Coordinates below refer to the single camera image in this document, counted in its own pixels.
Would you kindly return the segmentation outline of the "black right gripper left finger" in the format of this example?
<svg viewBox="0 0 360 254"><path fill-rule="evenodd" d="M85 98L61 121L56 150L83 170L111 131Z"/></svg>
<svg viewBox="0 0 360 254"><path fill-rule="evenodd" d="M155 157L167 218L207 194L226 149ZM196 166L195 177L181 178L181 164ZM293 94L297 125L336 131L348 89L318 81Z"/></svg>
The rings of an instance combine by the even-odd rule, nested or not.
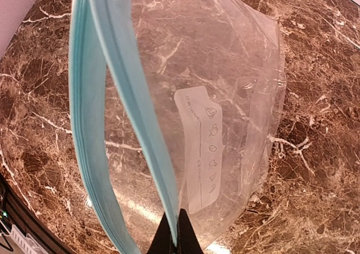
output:
<svg viewBox="0 0 360 254"><path fill-rule="evenodd" d="M174 254L175 252L176 247L172 241L169 223L166 214L163 214L147 254Z"/></svg>

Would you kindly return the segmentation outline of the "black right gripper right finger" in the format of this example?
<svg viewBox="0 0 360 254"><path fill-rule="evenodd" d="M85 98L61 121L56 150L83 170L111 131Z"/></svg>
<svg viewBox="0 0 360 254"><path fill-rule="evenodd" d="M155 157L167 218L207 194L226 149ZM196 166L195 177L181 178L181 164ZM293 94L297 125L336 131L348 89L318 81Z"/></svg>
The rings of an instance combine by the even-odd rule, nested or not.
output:
<svg viewBox="0 0 360 254"><path fill-rule="evenodd" d="M200 244L185 209L180 209L177 232L177 253L201 254Z"/></svg>

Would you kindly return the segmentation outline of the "clear zip top bag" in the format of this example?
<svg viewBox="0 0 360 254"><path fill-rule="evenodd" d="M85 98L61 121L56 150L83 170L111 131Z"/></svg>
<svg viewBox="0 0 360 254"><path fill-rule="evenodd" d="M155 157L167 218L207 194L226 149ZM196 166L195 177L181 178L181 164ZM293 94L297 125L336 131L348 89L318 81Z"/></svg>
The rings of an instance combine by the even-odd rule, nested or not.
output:
<svg viewBox="0 0 360 254"><path fill-rule="evenodd" d="M73 0L69 102L92 207L120 253L180 209L201 253L263 183L284 104L278 24L241 0Z"/></svg>

